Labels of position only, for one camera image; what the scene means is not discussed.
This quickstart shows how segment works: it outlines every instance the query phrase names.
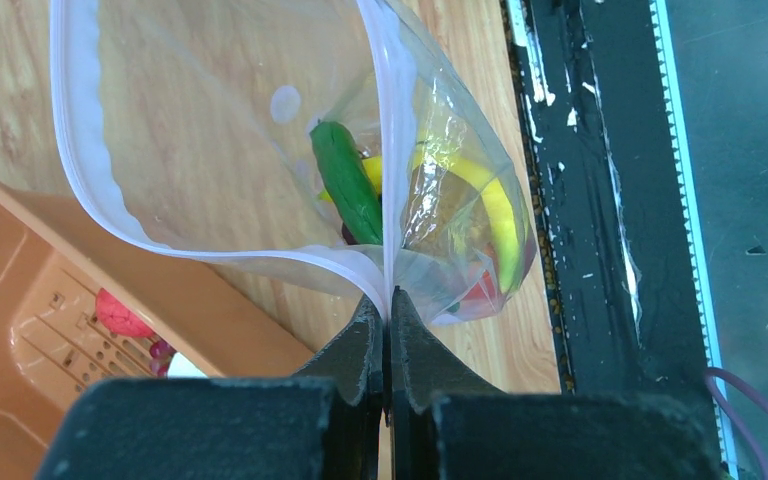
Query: cucumber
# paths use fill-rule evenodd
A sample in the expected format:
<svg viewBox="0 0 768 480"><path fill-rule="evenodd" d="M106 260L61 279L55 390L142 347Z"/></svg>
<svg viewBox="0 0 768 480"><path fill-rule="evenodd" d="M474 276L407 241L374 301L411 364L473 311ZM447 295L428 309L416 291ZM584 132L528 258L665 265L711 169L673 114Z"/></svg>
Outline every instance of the cucumber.
<svg viewBox="0 0 768 480"><path fill-rule="evenodd" d="M383 245L378 193L366 176L351 132L340 123L322 122L311 130L310 140L325 191L346 228L361 245Z"/></svg>

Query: clear plastic bag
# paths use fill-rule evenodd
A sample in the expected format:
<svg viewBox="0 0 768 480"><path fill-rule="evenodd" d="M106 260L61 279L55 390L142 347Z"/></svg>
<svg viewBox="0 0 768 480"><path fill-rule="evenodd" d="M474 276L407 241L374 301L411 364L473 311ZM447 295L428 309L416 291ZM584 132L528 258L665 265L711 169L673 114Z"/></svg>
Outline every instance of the clear plastic bag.
<svg viewBox="0 0 768 480"><path fill-rule="evenodd" d="M401 3L53 0L51 15L63 166L114 235L357 287L385 316L399 286L437 323L497 313L521 284L535 244L513 164ZM355 144L380 241L347 244L357 227L312 144L323 123Z"/></svg>

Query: banana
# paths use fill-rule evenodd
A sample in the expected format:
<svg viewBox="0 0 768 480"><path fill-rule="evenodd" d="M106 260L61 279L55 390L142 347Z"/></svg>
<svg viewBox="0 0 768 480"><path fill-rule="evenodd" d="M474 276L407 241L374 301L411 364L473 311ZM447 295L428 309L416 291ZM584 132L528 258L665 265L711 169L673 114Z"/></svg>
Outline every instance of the banana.
<svg viewBox="0 0 768 480"><path fill-rule="evenodd" d="M505 194L505 189L498 178L483 165L450 152L417 153L413 158L412 170L423 164L434 164L446 169L466 181L481 194L481 201L487 210L490 230L498 261L499 289L509 293L522 283L525 265L522 249L525 239L518 238L516 215L513 204ZM362 160L366 176L378 195L381 194L382 161L380 156ZM327 192L319 195L321 200L331 201Z"/></svg>

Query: toy fruit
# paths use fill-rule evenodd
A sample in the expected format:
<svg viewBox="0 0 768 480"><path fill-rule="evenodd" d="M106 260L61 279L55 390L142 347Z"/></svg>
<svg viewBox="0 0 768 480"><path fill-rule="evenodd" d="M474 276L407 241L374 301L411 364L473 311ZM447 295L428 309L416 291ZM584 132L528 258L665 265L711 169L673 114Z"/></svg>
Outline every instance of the toy fruit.
<svg viewBox="0 0 768 480"><path fill-rule="evenodd" d="M166 340L163 339L154 342L148 349L148 353L151 355L151 358L165 358L174 355L175 352L176 350L172 348L172 345L169 345Z"/></svg>
<svg viewBox="0 0 768 480"><path fill-rule="evenodd" d="M95 315L112 333L126 337L150 337L154 331L116 297L101 289L95 297Z"/></svg>
<svg viewBox="0 0 768 480"><path fill-rule="evenodd" d="M168 358L152 358L149 362L149 368L151 373L158 377L165 377L169 373L169 364L172 362L172 357Z"/></svg>
<svg viewBox="0 0 768 480"><path fill-rule="evenodd" d="M493 266L498 268L498 261L496 260L495 251L491 246L485 249L487 254L493 260ZM473 302L473 301L491 301L494 302L500 297L499 289L496 286L496 279L490 273L489 270L484 270L484 274L472 288L463 296L461 302ZM461 307L461 302L457 302L448 308L449 313L457 312Z"/></svg>
<svg viewBox="0 0 768 480"><path fill-rule="evenodd" d="M494 249L498 255L499 289L504 294L516 290L525 277L526 265L523 250L527 242L526 239L520 239L517 234L513 204L505 193L502 183L484 166L454 153L446 151L435 155L417 153L414 156L414 169L425 163L439 165L480 192L481 201L490 220ZM380 194L383 168L381 157L363 159L361 164L376 193ZM333 201L328 191L323 192L320 198Z"/></svg>

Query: wood grain surface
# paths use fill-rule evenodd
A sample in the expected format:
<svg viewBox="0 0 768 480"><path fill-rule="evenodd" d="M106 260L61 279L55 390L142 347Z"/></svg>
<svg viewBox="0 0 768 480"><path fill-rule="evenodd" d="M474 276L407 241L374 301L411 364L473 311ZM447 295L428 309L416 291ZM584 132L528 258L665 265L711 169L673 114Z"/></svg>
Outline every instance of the wood grain surface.
<svg viewBox="0 0 768 480"><path fill-rule="evenodd" d="M451 59L524 180L524 152L499 2L408 0L407 4ZM48 24L47 2L0 0L0 181L22 189L68 195L71 192L59 163L52 126ZM187 161L188 168L196 169L190 175L197 178L199 165ZM179 182L177 188L187 188L187 176L175 181ZM184 193L208 202L199 204L204 215L226 214L223 199L211 200L203 191ZM276 226L275 219L264 218L257 206L263 200L268 199L251 197L252 208L239 212L243 223L248 230L258 226L259 231L279 230L282 227ZM174 208L190 213L191 207L184 203ZM182 222L189 221L186 215L181 218ZM213 237L213 233L205 232L205 236ZM334 297L230 268L219 270L313 349L323 346L345 325L357 302L354 295ZM543 289L537 261L497 318L435 328L434 332L470 367L505 390L558 391Z"/></svg>

